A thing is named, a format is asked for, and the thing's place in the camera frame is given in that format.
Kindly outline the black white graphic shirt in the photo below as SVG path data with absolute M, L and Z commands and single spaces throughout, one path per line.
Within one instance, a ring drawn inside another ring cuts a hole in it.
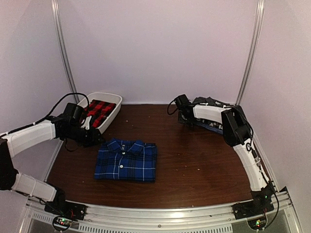
M 209 130 L 220 130 L 220 131 L 223 130 L 223 126 L 222 126 L 221 123 L 215 122 L 215 121 L 212 121 L 212 120 L 199 119 L 199 120 L 196 121 L 196 124 L 198 126 L 204 127 L 206 129 L 209 129 Z

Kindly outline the dark grey striped shirt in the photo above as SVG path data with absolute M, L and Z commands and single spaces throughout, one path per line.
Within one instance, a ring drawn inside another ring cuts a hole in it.
M 217 107 L 231 107 L 233 106 L 233 104 L 230 104 L 230 103 L 225 103 L 225 102 L 221 102 L 219 100 L 215 100 L 211 97 L 196 97 L 193 101 L 192 101 L 193 104 L 199 104 L 199 105 L 210 105 L 210 106 L 217 106 Z

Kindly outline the blue checked shirt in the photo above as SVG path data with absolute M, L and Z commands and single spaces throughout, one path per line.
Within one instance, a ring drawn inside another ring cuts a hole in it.
M 202 122 L 196 122 L 194 125 L 202 127 L 204 129 L 207 129 L 207 130 L 212 131 L 214 133 L 218 133 L 220 135 L 223 135 L 223 130 L 219 129 L 218 127 L 215 127 L 213 125 L 211 126 L 211 125 L 209 125 L 207 123 L 202 123 Z

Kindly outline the blue plaid long sleeve shirt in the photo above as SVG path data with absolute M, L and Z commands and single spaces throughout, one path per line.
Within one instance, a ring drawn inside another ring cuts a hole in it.
M 153 183 L 157 152 L 155 143 L 112 138 L 98 151 L 94 179 Z

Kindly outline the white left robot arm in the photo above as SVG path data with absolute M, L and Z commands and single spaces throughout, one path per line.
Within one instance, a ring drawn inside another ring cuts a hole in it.
M 61 118 L 50 117 L 41 123 L 5 133 L 0 137 L 0 189 L 1 191 L 17 191 L 30 197 L 37 197 L 51 202 L 51 208 L 60 216 L 70 211 L 70 205 L 61 197 L 56 197 L 56 187 L 19 172 L 14 168 L 12 158 L 22 151 L 42 142 L 53 139 L 71 139 L 83 147 L 91 147 L 102 143 L 102 134 L 108 128 L 106 120 L 99 127 L 94 128 L 88 122 L 80 126 L 78 123 Z

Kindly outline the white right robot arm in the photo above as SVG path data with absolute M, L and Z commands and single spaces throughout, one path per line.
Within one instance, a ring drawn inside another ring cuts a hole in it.
M 274 190 L 253 145 L 254 131 L 239 105 L 191 103 L 175 101 L 186 122 L 209 120 L 222 125 L 224 141 L 237 153 L 248 176 L 253 200 L 249 210 L 260 214 L 271 203 Z

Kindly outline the red black plaid shirt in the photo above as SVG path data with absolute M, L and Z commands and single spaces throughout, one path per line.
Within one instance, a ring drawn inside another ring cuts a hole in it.
M 85 120 L 87 117 L 91 117 L 91 126 L 93 128 L 98 128 L 109 117 L 115 107 L 115 103 L 105 102 L 101 100 L 92 100 L 89 107 L 86 107 L 85 112 L 82 114 L 82 121 Z

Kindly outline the white plastic basket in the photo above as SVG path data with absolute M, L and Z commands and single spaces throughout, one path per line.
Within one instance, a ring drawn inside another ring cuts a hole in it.
M 94 92 L 89 95 L 87 95 L 87 98 L 83 98 L 78 105 L 82 107 L 86 107 L 88 104 L 90 105 L 92 100 L 101 100 L 105 102 L 110 102 L 110 103 L 115 103 L 116 107 L 113 110 L 113 112 L 109 115 L 109 117 L 104 121 L 104 123 L 96 128 L 98 129 L 101 133 L 104 133 L 104 131 L 109 127 L 109 125 L 112 123 L 112 121 L 115 119 L 117 114 L 120 111 L 121 108 L 121 103 L 122 103 L 122 97 L 116 94 L 111 94 L 111 93 L 104 93 L 104 92 Z M 90 124 L 90 118 L 87 117 L 85 123 L 81 126 L 82 128 L 85 129 L 90 129 L 93 128 Z

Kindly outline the left circuit board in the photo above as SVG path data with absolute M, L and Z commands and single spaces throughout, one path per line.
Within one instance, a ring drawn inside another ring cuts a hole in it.
M 64 216 L 55 216 L 52 220 L 52 226 L 57 231 L 68 230 L 73 223 L 73 220 Z

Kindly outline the circuit board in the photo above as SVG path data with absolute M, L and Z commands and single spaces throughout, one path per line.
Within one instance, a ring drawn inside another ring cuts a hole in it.
M 73 223 L 73 220 L 64 216 L 55 216 L 52 220 L 52 226 L 57 231 L 68 230 Z
M 258 218 L 249 219 L 247 221 L 247 224 L 248 224 L 250 229 L 252 229 L 254 231 L 260 231 L 260 230 L 263 230 L 266 227 L 266 225 L 267 225 L 267 218 L 265 218 L 265 217 L 258 217 Z

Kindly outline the right circuit board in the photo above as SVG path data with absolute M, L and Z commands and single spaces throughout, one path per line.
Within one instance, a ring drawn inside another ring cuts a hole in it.
M 258 218 L 249 219 L 247 221 L 247 224 L 248 224 L 250 229 L 252 229 L 254 231 L 260 231 L 260 230 L 263 230 L 266 227 L 266 225 L 267 225 L 267 218 L 265 218 L 265 217 L 258 217 Z

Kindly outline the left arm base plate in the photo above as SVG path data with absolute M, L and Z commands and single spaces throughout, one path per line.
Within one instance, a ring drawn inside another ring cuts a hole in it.
M 53 201 L 42 201 L 45 205 L 44 211 L 59 216 L 64 216 L 72 220 L 84 220 L 86 206 L 70 201 L 66 201 L 64 196 L 55 197 Z

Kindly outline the aluminium front rail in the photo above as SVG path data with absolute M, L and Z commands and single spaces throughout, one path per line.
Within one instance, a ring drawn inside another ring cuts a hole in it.
M 272 198 L 275 209 L 237 219 L 232 203 L 188 208 L 142 209 L 86 205 L 84 219 L 71 223 L 68 233 L 300 233 L 294 205 L 287 191 Z

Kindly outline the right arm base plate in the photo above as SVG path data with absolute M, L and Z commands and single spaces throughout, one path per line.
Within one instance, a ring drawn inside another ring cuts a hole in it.
M 267 203 L 263 206 L 255 205 L 254 201 L 239 202 L 232 205 L 232 211 L 235 219 L 249 218 L 264 214 L 264 211 L 273 211 L 275 208 L 272 203 Z

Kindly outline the aluminium corner post left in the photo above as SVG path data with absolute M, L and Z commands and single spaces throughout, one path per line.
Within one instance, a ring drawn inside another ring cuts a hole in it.
M 68 53 L 66 49 L 65 39 L 62 30 L 62 23 L 61 23 L 61 16 L 59 10 L 59 1 L 58 0 L 51 0 L 51 7 L 52 7 L 52 15 L 54 19 L 55 29 L 56 29 L 56 37 L 58 40 L 61 60 L 64 66 L 65 75 L 69 84 L 70 92 L 73 93 L 73 98 L 76 103 L 80 101 L 78 95 L 76 94 L 77 88 L 74 83 L 74 79 L 72 76 L 72 71 L 69 64 Z

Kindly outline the aluminium corner post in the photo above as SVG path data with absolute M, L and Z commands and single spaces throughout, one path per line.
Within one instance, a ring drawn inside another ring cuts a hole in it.
M 265 0 L 258 0 L 249 53 L 247 56 L 247 61 L 246 61 L 239 93 L 236 99 L 236 104 L 238 105 L 241 105 L 243 96 L 246 91 L 247 83 L 251 75 L 251 70 L 252 70 L 254 60 L 255 60 L 256 50 L 258 47 L 259 38 L 260 38 L 261 30 L 262 30 L 264 11 L 265 11 Z
M 70 92 L 73 93 L 73 98 L 76 103 L 80 101 L 78 95 L 76 94 L 77 88 L 74 83 L 74 79 L 72 76 L 72 71 L 69 64 L 68 53 L 66 49 L 65 39 L 62 30 L 62 23 L 61 23 L 61 16 L 59 10 L 59 1 L 58 0 L 51 0 L 51 7 L 52 7 L 52 15 L 54 19 L 55 29 L 56 29 L 56 37 L 58 40 L 61 60 L 64 66 L 65 75 L 69 84 Z

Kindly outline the aluminium corner post right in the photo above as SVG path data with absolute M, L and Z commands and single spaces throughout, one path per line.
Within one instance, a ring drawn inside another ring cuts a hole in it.
M 261 30 L 262 30 L 264 11 L 265 11 L 265 0 L 258 0 L 249 53 L 247 56 L 247 61 L 246 61 L 239 93 L 236 99 L 236 104 L 238 105 L 241 105 L 243 96 L 246 91 L 247 83 L 251 75 L 251 70 L 252 70 L 254 60 L 255 60 L 256 50 L 258 47 L 259 38 L 260 38 Z

